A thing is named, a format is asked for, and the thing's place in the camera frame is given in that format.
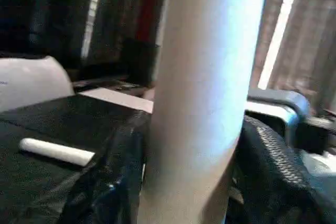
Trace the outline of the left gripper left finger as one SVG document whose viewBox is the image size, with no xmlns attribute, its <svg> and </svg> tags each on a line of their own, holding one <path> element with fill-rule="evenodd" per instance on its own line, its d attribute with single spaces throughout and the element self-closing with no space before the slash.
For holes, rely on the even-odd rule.
<svg viewBox="0 0 336 224">
<path fill-rule="evenodd" d="M 136 223 L 148 115 L 118 124 L 72 187 L 59 223 Z"/>
</svg>

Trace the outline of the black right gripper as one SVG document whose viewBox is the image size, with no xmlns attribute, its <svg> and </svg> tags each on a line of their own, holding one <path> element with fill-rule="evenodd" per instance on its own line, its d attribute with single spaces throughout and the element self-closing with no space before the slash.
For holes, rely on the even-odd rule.
<svg viewBox="0 0 336 224">
<path fill-rule="evenodd" d="M 308 117 L 299 123 L 295 134 L 295 148 L 322 155 L 335 155 L 335 118 Z"/>
</svg>

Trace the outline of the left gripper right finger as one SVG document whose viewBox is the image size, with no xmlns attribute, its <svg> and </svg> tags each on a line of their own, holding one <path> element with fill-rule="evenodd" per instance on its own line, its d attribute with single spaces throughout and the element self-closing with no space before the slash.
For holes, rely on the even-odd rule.
<svg viewBox="0 0 336 224">
<path fill-rule="evenodd" d="M 249 223 L 335 223 L 335 177 L 308 172 L 263 122 L 244 117 L 235 163 Z"/>
</svg>

